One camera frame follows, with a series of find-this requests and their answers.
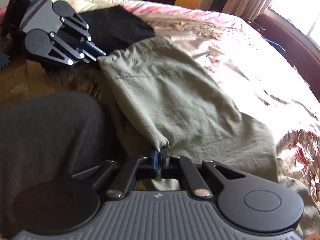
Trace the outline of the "dark grey trouser leg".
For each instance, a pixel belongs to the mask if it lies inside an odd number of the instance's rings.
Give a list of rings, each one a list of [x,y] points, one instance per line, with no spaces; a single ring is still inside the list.
[[[58,92],[1,109],[1,235],[25,188],[124,155],[106,107],[83,92]]]

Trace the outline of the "blue item on sofa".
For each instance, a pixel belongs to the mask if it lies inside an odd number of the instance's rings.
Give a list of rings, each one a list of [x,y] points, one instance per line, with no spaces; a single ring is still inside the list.
[[[267,38],[264,38],[264,40],[267,41],[274,49],[276,49],[280,55],[283,55],[285,53],[286,50],[278,43],[273,42]]]

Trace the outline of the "dark maroon sofa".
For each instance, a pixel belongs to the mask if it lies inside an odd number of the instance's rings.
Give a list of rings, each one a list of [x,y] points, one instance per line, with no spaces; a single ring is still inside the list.
[[[285,49],[283,57],[295,66],[310,89],[319,99],[319,48],[301,31],[271,9],[255,20],[244,19],[264,38]]]

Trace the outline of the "floral satin bedspread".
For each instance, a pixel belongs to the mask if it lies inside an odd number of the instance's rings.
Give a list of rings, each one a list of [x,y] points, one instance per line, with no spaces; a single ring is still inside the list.
[[[288,62],[242,19],[137,0],[65,1],[80,13],[117,5],[150,24],[193,58],[256,125],[251,138],[217,161],[319,202],[319,103]]]

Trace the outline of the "black folded garment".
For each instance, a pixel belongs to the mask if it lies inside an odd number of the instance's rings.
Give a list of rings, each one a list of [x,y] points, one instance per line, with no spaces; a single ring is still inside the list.
[[[118,5],[82,12],[95,45],[107,55],[123,50],[141,40],[155,37],[153,27]]]

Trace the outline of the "olive green pants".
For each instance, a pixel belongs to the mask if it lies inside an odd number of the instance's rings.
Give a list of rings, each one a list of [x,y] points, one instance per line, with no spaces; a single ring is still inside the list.
[[[279,176],[271,131],[240,112],[185,51],[167,38],[148,38],[98,62],[101,100],[127,155],[164,148],[197,164],[213,159],[280,183],[303,198],[298,232],[319,232],[319,207],[307,188]]]

